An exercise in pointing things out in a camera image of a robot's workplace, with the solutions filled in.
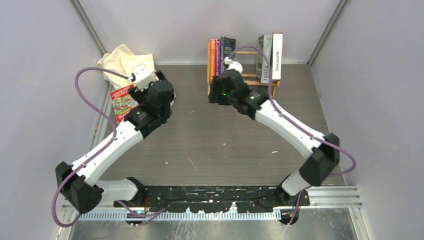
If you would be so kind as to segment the dark blue book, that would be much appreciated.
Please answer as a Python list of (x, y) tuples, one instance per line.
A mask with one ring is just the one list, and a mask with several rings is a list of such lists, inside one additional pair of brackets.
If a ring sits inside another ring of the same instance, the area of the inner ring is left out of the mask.
[(220, 73), (225, 70), (224, 60), (236, 50), (236, 39), (225, 36), (220, 37)]

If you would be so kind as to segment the wooden book rack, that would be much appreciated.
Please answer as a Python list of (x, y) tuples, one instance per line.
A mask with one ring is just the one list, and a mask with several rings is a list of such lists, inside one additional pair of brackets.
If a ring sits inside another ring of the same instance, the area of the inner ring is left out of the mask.
[[(210, 40), (207, 44), (207, 58), (208, 58), (208, 61), (207, 61), (207, 81), (206, 81), (207, 95), (209, 95), (210, 90), (211, 90), (211, 86), (212, 86), (212, 82), (210, 82), (210, 80), (209, 80), (209, 49), (210, 49), (209, 44), (210, 44)], [(233, 54), (229, 58), (234, 60), (234, 57), (236, 55), (250, 55), (250, 56), (255, 56), (256, 63), (257, 63), (257, 53), (262, 53), (259, 49), (257, 49), (257, 45), (256, 46), (240, 46), (240, 47), (237, 47), (237, 41), (236, 41), (235, 51), (233, 52)], [(271, 72), (272, 59), (271, 59), (271, 57), (272, 57), (272, 54), (270, 56), (270, 59), (267, 60), (267, 64), (268, 64), (268, 84), (260, 83), (260, 82), (257, 81), (257, 79), (256, 79), (256, 65), (255, 65), (255, 73), (242, 73), (241, 76), (243, 77), (244, 82), (248, 86), (255, 86), (255, 87), (270, 86), (271, 96), (275, 97), (276, 92), (277, 92), (277, 87), (280, 86), (281, 80), (276, 80), (276, 81), (272, 80), (272, 72)]]

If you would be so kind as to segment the purple cartoon book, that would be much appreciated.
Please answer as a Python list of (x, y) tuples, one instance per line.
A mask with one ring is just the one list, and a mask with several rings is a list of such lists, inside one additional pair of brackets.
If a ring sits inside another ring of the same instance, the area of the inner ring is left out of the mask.
[(215, 40), (215, 63), (214, 63), (214, 75), (218, 76), (221, 73), (221, 40), (217, 38)]

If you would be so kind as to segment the orange treehouse book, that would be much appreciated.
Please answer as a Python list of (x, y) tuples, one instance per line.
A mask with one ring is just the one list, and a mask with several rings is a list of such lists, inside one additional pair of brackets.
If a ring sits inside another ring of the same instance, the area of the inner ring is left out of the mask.
[(209, 41), (209, 82), (213, 81), (215, 76), (215, 58), (216, 58), (216, 39)]

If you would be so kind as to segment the grey ianra book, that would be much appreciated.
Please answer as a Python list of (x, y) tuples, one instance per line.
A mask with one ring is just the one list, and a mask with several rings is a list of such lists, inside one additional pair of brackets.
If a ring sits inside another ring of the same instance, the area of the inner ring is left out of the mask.
[(264, 34), (258, 38), (257, 49), (261, 51), (256, 54), (256, 80), (261, 84), (268, 84), (268, 64), (272, 53), (272, 34)]

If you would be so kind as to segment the white Decorate book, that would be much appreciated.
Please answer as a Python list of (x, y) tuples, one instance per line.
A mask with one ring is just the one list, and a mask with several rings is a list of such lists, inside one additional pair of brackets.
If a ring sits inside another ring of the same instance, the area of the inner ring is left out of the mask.
[(272, 34), (271, 76), (273, 81), (281, 80), (283, 39), (284, 39), (283, 32), (274, 32)]

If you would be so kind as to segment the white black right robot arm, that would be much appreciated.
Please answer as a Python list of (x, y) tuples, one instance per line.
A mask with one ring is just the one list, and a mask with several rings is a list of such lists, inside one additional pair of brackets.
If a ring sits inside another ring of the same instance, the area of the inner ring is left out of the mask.
[(240, 114), (269, 127), (305, 158), (303, 165), (278, 185), (277, 198), (283, 205), (291, 205), (300, 191), (320, 186), (340, 162), (340, 139), (335, 134), (310, 129), (271, 100), (262, 88), (250, 89), (235, 69), (213, 77), (208, 98), (210, 103), (231, 105)]

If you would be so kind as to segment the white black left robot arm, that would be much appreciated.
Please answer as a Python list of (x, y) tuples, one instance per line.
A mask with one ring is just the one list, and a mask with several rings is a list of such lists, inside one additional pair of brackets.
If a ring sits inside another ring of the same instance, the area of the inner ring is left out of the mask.
[(100, 180), (121, 155), (166, 124), (172, 115), (175, 91), (161, 70), (150, 74), (135, 71), (131, 77), (134, 86), (128, 92), (138, 105), (90, 152), (72, 164), (61, 162), (55, 168), (60, 193), (80, 214), (110, 202), (138, 207), (147, 198), (145, 186), (134, 177)]

